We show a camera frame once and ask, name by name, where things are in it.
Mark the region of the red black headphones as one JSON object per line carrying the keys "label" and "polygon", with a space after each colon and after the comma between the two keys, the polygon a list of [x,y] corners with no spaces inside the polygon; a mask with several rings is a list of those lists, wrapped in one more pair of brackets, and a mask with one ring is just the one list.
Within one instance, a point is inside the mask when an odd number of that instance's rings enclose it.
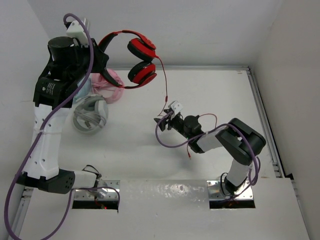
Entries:
{"label": "red black headphones", "polygon": [[145,35],[133,30],[114,31],[106,35],[98,44],[99,49],[104,52],[111,41],[119,34],[132,34],[136,37],[127,44],[127,49],[138,59],[141,60],[128,73],[127,77],[135,86],[118,87],[122,89],[137,89],[149,84],[156,76],[156,65],[154,59],[161,60],[156,54],[156,46]]}

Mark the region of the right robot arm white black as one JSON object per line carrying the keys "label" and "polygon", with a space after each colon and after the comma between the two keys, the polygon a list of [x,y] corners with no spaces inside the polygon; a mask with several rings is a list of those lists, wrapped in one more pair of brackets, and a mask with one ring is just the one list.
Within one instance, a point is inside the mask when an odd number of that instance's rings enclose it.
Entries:
{"label": "right robot arm white black", "polygon": [[154,118],[155,137],[163,147],[174,148],[173,145],[160,140],[159,131],[175,130],[186,139],[184,144],[187,149],[196,154],[223,147],[231,155],[229,171],[220,176],[222,195],[229,199],[235,198],[236,192],[246,181],[250,186],[257,183],[261,169],[258,156],[266,145],[266,140],[260,133],[238,118],[205,132],[199,122],[199,115],[182,117],[180,113],[175,114],[171,109],[164,112],[165,115],[161,118]]}

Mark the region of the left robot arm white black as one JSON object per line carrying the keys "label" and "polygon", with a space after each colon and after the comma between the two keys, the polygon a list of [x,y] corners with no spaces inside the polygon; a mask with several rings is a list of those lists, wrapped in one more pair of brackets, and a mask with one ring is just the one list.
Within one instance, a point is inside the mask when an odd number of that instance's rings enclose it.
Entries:
{"label": "left robot arm white black", "polygon": [[34,89],[33,143],[13,183],[38,190],[66,194],[73,189],[96,187],[99,175],[59,167],[62,130],[78,88],[91,73],[98,73],[108,56],[91,39],[89,44],[67,36],[47,44],[49,61]]}

